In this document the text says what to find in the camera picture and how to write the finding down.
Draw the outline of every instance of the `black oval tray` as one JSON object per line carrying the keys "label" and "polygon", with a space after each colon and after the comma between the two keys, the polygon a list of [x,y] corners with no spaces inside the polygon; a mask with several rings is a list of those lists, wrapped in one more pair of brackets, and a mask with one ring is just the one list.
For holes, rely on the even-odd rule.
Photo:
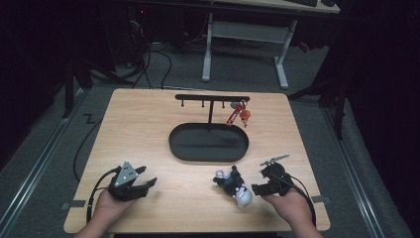
{"label": "black oval tray", "polygon": [[172,153],[188,162],[235,162],[245,155],[249,143],[241,128],[218,123],[184,123],[169,135]]}

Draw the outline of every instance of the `handheld controller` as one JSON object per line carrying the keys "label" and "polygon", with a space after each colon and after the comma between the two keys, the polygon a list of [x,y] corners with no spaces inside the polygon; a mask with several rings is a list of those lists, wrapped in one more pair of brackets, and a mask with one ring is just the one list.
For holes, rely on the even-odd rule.
{"label": "handheld controller", "polygon": [[276,162],[287,157],[288,155],[273,158],[261,164],[261,166],[266,166],[261,173],[263,178],[268,178],[268,182],[261,185],[252,184],[252,189],[256,195],[265,196],[278,193],[284,196],[287,194],[293,186],[293,181],[290,174],[285,172],[284,167]]}

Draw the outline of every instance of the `robotic hand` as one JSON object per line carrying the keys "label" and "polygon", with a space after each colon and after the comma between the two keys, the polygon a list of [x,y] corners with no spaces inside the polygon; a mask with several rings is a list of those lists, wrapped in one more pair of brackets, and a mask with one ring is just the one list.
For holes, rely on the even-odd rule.
{"label": "robotic hand", "polygon": [[158,178],[153,178],[143,185],[133,186],[134,181],[146,170],[146,167],[133,169],[130,163],[125,162],[123,167],[111,179],[108,191],[116,200],[129,201],[140,197],[145,197],[149,188],[154,186]]}
{"label": "robotic hand", "polygon": [[261,173],[264,178],[268,178],[268,182],[261,185],[252,184],[253,191],[256,195],[264,196],[278,193],[284,196],[294,186],[290,174],[286,173],[284,167],[276,162],[287,157],[289,155],[273,158],[260,164],[260,166],[266,166]]}

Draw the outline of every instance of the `human hand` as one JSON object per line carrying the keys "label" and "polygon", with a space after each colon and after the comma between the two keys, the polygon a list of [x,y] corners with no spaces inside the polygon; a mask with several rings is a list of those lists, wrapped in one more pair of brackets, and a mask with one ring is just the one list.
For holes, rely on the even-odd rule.
{"label": "human hand", "polygon": [[136,199],[129,201],[115,200],[108,189],[104,189],[99,194],[92,219],[75,237],[102,237],[108,228],[120,219],[124,212],[136,201]]}
{"label": "human hand", "polygon": [[285,196],[267,195],[262,199],[270,203],[277,214],[290,225],[299,237],[322,237],[312,223],[312,214],[306,199],[294,188]]}
{"label": "human hand", "polygon": [[112,197],[108,189],[104,189],[98,197],[92,219],[101,219],[104,224],[111,226],[137,199],[119,201]]}

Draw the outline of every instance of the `hook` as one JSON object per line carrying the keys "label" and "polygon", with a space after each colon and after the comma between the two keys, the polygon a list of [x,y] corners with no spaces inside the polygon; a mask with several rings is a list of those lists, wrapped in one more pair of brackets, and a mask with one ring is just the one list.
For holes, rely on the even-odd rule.
{"label": "hook", "polygon": [[248,102],[247,101],[242,101],[242,105],[244,106],[244,109],[245,109],[248,105]]}

